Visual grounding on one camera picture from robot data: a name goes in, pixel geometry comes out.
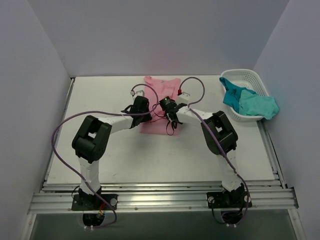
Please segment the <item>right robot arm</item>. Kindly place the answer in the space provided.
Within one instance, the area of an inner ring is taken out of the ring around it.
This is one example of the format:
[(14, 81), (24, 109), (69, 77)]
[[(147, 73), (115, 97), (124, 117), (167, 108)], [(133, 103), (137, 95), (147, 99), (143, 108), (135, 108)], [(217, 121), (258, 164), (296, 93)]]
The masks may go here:
[(236, 147), (238, 135), (223, 111), (204, 112), (189, 108), (186, 103), (176, 103), (168, 96), (159, 102), (165, 117), (176, 127), (189, 124), (202, 129), (208, 149), (216, 155), (220, 174), (223, 203), (234, 206), (240, 201), (240, 194), (246, 185), (237, 172)]

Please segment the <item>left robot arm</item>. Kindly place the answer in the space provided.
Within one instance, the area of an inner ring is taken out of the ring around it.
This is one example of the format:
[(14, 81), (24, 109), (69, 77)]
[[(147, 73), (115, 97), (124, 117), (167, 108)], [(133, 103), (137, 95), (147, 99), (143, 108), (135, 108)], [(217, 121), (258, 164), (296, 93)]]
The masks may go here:
[(106, 151), (110, 135), (132, 129), (151, 119), (149, 100), (141, 95), (134, 97), (133, 104), (125, 108), (119, 116), (85, 117), (71, 146), (78, 157), (80, 174), (83, 176), (78, 191), (79, 198), (88, 209), (95, 210), (101, 203), (99, 160)]

